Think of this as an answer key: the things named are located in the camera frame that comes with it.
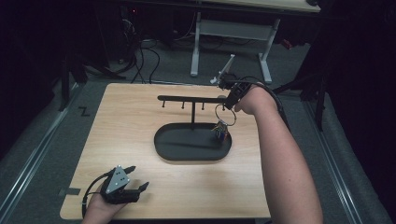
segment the vertical pole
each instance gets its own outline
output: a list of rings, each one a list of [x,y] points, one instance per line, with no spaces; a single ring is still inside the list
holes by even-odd
[[[280,19],[276,19],[275,22],[274,22],[274,25],[273,25],[273,27],[271,29],[270,35],[268,37],[264,53],[260,57],[261,61],[267,60],[267,56],[268,56],[268,53],[270,52],[271,46],[272,46],[272,44],[274,42],[274,38],[275,38],[276,31],[277,31],[277,28],[279,26],[279,23],[280,23]]]
[[[195,102],[192,102],[192,111],[191,111],[191,129],[195,128]]]
[[[194,43],[194,51],[192,52],[191,73],[190,73],[192,77],[198,76],[200,33],[201,33],[201,12],[197,12],[197,19],[195,23],[195,43]]]

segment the white desk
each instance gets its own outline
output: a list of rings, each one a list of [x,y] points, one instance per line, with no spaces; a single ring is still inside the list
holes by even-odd
[[[244,7],[265,7],[308,13],[320,12],[319,7],[312,7],[308,5],[305,0],[202,0],[199,1],[198,4],[202,4],[203,2],[229,4]],[[198,76],[200,35],[218,35],[265,41],[263,52],[259,53],[259,61],[262,67],[262,75],[264,77],[265,83],[271,84],[272,79],[266,59],[273,44],[279,23],[280,19],[276,19],[274,24],[266,26],[238,22],[201,20],[201,13],[198,12],[195,26],[195,44],[191,61],[191,76]]]

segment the black stand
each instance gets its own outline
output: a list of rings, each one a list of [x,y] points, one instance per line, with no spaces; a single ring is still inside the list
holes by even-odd
[[[215,123],[195,123],[195,104],[224,104],[225,98],[201,98],[184,96],[158,96],[158,100],[192,103],[191,123],[163,125],[154,136],[157,153],[169,161],[218,161],[230,151],[232,138],[229,134],[221,142],[212,129]]]

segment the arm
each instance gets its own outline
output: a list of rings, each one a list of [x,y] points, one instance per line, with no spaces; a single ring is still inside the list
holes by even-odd
[[[99,186],[96,193],[94,193],[90,199],[87,213],[82,220],[83,224],[107,224],[126,205],[126,203],[106,203],[102,195],[99,193],[101,187],[102,185]]]
[[[253,115],[259,131],[262,179],[271,217],[281,223],[323,223],[322,210],[304,156],[279,116],[274,99],[253,86],[235,105]]]

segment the forearm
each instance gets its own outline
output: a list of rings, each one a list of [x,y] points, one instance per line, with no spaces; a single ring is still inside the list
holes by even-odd
[[[322,211],[304,156],[277,111],[256,111],[262,177],[272,219],[280,223],[322,223]]]
[[[101,208],[88,209],[82,224],[107,224],[111,221],[111,218],[113,218],[113,215]]]

